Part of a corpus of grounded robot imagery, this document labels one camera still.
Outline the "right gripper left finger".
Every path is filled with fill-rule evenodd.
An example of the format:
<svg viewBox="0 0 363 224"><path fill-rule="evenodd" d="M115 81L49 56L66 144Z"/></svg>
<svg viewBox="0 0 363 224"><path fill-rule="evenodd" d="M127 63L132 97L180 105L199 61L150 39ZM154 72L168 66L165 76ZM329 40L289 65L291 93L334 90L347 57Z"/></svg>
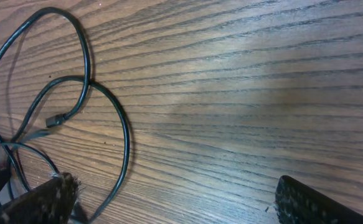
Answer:
<svg viewBox="0 0 363 224"><path fill-rule="evenodd" d="M0 207L0 224L66 224L78 197L79 181L69 173Z"/></svg>

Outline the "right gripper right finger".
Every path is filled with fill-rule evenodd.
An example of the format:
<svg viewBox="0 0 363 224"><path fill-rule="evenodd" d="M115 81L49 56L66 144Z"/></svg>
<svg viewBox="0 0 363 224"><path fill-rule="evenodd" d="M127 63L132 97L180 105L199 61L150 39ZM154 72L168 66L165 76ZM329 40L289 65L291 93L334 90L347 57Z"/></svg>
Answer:
<svg viewBox="0 0 363 224"><path fill-rule="evenodd" d="M281 224L363 224L363 215L283 175L275 192L278 221Z"/></svg>

